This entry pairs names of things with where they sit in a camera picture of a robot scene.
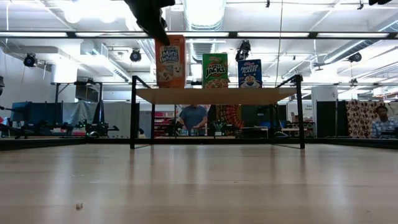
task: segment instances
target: light wood floor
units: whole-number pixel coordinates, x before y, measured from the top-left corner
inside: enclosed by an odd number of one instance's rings
[[[0,223],[396,224],[398,152],[329,145],[0,152]]]

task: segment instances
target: wooden shelf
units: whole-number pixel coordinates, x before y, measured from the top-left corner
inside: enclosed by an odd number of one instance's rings
[[[270,105],[296,93],[295,88],[138,89],[156,105]]]

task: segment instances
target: cereal box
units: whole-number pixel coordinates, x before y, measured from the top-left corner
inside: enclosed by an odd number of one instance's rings
[[[228,88],[228,54],[203,54],[203,88]]]
[[[261,60],[238,61],[239,88],[262,88]]]
[[[159,88],[185,87],[185,37],[169,35],[170,46],[155,41],[156,81]]]

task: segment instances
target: blue shirt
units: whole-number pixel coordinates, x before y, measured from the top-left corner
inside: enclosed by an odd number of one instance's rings
[[[392,135],[382,134],[384,131],[395,131],[395,128],[398,128],[398,121],[394,118],[388,118],[386,122],[377,119],[372,122],[372,136],[376,138],[395,138]]]
[[[201,123],[204,117],[207,117],[207,110],[202,106],[187,106],[180,114],[188,130]],[[200,130],[199,134],[205,134],[205,130]]]

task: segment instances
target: person in plaid shirt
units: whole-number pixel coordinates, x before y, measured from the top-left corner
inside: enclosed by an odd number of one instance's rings
[[[388,109],[383,105],[376,108],[379,118],[372,122],[372,138],[395,138],[394,135],[382,134],[382,132],[395,131],[398,128],[398,121],[394,118],[389,118],[387,112]]]

